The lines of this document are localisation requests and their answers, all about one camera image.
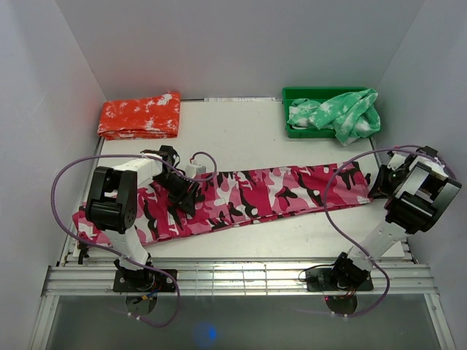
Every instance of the orange tie-dye towel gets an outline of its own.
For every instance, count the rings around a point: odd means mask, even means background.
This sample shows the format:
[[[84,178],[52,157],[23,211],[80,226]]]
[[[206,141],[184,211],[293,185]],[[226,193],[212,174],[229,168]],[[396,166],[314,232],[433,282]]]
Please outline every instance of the orange tie-dye towel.
[[[108,101],[102,106],[97,134],[107,140],[177,137],[180,94],[139,100]]]

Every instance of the white wall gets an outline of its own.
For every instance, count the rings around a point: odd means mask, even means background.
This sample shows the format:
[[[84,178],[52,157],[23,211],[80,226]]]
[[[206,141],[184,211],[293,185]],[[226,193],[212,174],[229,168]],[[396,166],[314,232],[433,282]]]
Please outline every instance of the white wall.
[[[65,239],[50,185],[92,153],[104,101],[53,0],[0,1],[0,348],[27,349],[47,265]],[[59,208],[70,222],[88,166],[66,177]]]
[[[423,0],[57,0],[108,99],[376,86]]]
[[[467,1],[427,0],[378,84],[378,146],[439,149],[467,187]],[[458,349],[467,349],[467,188],[411,248],[432,266]]]

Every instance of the camouflage pattern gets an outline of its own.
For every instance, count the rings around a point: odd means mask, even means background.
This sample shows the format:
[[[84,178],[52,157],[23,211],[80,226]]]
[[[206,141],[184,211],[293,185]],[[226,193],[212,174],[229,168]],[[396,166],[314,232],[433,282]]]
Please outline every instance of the camouflage pattern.
[[[268,222],[323,210],[322,195],[331,174],[341,164],[283,166],[228,171],[198,189],[194,217],[175,209],[167,192],[156,182],[138,189],[136,231],[143,245],[188,237],[236,226]],[[210,174],[201,175],[207,178]],[[330,210],[369,203],[368,185],[357,162],[333,181]],[[85,218],[84,206],[73,216],[81,237],[100,244],[108,238]]]

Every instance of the folded towel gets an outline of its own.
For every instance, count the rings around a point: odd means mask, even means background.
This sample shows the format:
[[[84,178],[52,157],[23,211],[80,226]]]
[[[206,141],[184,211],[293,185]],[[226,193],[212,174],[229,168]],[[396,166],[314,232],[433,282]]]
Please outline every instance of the folded towel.
[[[289,109],[288,123],[318,130],[332,128],[336,131],[336,138],[343,145],[348,145],[381,128],[378,112],[373,106],[377,96],[374,89],[343,93],[319,106],[319,102],[300,98]]]
[[[138,189],[136,232],[141,243],[146,245],[323,211],[324,189],[338,167],[338,164],[281,166],[219,172],[199,187],[193,217],[175,209],[169,202],[167,191],[153,182]],[[360,206],[371,202],[367,195],[366,178],[358,162],[353,162],[334,179],[328,193],[328,208]],[[105,231],[98,230],[86,220],[84,206],[73,220],[80,237],[110,244]]]
[[[108,101],[102,106],[97,134],[108,140],[177,137],[180,94],[139,100]]]

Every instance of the green plastic bin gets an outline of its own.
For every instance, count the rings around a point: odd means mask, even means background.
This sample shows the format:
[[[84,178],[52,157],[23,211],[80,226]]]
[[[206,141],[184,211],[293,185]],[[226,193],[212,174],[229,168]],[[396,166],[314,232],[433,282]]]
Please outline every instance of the green plastic bin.
[[[292,128],[287,124],[290,105],[297,98],[308,98],[322,103],[342,93],[352,93],[362,90],[366,90],[366,87],[284,87],[282,89],[282,102],[285,109],[287,135],[291,139],[330,139],[336,137],[334,130],[318,130],[316,128],[299,130]]]

